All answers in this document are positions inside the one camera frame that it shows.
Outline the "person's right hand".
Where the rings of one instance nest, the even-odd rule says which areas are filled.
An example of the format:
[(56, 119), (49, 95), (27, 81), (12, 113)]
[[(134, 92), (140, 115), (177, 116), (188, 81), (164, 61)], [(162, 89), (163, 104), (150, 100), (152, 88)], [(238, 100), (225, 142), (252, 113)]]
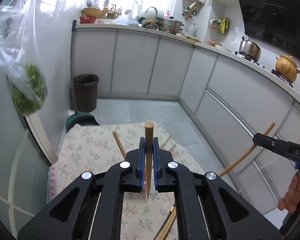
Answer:
[(294, 175), (285, 196), (279, 200), (277, 208), (280, 211), (286, 209), (289, 213), (294, 213), (296, 211), (299, 202), (300, 202), (300, 172), (297, 172)]

